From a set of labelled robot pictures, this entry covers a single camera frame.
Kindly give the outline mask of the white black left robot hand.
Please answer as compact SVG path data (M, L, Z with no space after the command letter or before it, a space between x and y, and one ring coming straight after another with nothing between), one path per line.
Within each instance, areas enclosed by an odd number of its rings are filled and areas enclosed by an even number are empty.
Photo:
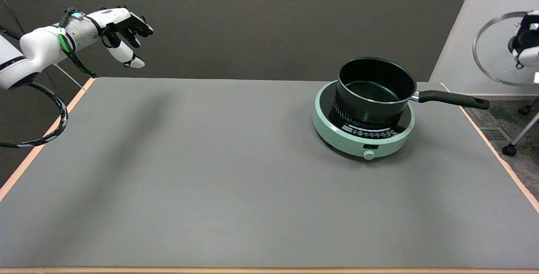
M154 34L154 29L144 17L137 16L125 7L103 9L97 12L102 25L101 41L110 55L126 68L143 68L146 64L134 51L140 48L138 37Z

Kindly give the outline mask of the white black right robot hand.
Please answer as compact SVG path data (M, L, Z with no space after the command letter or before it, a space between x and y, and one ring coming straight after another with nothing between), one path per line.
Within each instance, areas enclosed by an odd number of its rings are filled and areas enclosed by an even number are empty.
M508 50L516 61L516 68L538 65L539 12L529 11L518 23L518 29L508 42Z

